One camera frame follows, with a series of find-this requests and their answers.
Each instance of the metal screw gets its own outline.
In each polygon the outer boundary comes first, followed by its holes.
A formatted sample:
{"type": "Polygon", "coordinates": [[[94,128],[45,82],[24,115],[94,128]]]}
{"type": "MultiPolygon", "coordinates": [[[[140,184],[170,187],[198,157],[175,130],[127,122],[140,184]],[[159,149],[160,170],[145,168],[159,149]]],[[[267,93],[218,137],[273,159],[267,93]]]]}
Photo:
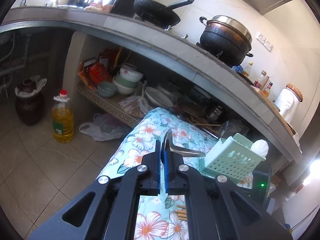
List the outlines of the metal screw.
{"type": "Polygon", "coordinates": [[[179,171],[187,171],[189,170],[189,166],[185,164],[179,165],[179,171]]]}
{"type": "Polygon", "coordinates": [[[137,167],[137,170],[140,171],[140,172],[143,172],[143,171],[146,171],[148,169],[148,167],[146,165],[139,165],[137,167]]]}
{"type": "Polygon", "coordinates": [[[228,179],[227,179],[227,177],[226,176],[224,176],[224,175],[219,175],[218,177],[217,177],[217,180],[219,181],[219,182],[226,182],[228,179]]]}
{"type": "Polygon", "coordinates": [[[100,177],[98,178],[98,182],[99,182],[100,184],[106,184],[108,181],[109,181],[109,178],[108,178],[107,176],[100,176],[100,177]]]}

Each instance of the floral cloth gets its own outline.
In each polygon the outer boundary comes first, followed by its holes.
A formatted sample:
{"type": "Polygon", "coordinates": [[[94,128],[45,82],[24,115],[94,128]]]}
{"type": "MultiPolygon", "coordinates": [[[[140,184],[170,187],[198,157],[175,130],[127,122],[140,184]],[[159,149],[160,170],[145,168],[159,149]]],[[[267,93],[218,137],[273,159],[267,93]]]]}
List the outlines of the floral cloth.
{"type": "MultiPolygon", "coordinates": [[[[181,121],[169,111],[156,108],[123,140],[115,154],[100,172],[111,179],[122,176],[128,169],[141,164],[142,157],[154,152],[156,140],[163,141],[172,129],[177,146],[209,152],[217,140],[194,125],[181,121]]],[[[199,169],[199,158],[183,158],[184,163],[199,169]]],[[[158,196],[141,196],[134,240],[187,240],[188,225],[174,212],[177,204],[185,205],[184,195],[168,196],[164,189],[164,168],[161,164],[161,187],[158,196]]]]}

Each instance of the wok handle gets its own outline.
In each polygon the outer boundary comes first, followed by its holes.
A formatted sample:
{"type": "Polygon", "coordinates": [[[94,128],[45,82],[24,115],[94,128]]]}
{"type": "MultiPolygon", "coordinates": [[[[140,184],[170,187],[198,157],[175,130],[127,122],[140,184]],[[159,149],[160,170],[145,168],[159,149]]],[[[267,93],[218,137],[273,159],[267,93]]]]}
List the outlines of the wok handle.
{"type": "Polygon", "coordinates": [[[170,5],[167,6],[167,8],[169,10],[174,10],[174,9],[177,9],[179,7],[182,7],[182,6],[185,6],[185,5],[188,5],[188,4],[192,4],[195,0],[182,0],[182,1],[179,1],[179,2],[174,2],[170,5]]]}
{"type": "Polygon", "coordinates": [[[201,16],[200,18],[199,18],[199,21],[204,25],[204,26],[207,26],[207,24],[205,24],[203,21],[207,21],[208,19],[206,18],[206,17],[203,17],[203,16],[201,16]]]}

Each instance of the clay jar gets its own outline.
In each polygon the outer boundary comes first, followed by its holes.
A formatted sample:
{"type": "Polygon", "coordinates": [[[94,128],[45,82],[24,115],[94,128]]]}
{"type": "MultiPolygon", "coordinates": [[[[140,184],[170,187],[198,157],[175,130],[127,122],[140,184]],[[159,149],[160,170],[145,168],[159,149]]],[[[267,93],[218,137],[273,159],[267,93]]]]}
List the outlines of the clay jar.
{"type": "MultiPolygon", "coordinates": [[[[36,82],[31,79],[26,79],[18,85],[20,91],[27,93],[32,93],[36,88],[36,82]]],[[[28,98],[16,97],[15,108],[23,123],[29,126],[35,125],[44,113],[44,98],[41,91],[28,98]]]]}

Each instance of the white bowl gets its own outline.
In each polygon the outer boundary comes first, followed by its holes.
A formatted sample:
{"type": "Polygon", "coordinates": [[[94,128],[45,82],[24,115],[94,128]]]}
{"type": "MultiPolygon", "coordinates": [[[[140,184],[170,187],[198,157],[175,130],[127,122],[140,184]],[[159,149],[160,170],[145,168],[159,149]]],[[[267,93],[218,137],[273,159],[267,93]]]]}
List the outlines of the white bowl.
{"type": "Polygon", "coordinates": [[[120,76],[123,77],[124,79],[131,81],[133,83],[138,83],[141,78],[143,77],[143,74],[133,70],[132,68],[123,65],[120,68],[120,76]]]}
{"type": "Polygon", "coordinates": [[[166,109],[173,107],[173,103],[171,102],[171,100],[166,95],[158,91],[157,89],[153,87],[146,87],[145,92],[146,92],[147,98],[154,105],[160,106],[166,109]]]}
{"type": "Polygon", "coordinates": [[[135,88],[125,87],[124,85],[119,84],[115,81],[115,78],[113,78],[112,82],[116,85],[117,92],[121,95],[131,95],[135,91],[135,88]]]}

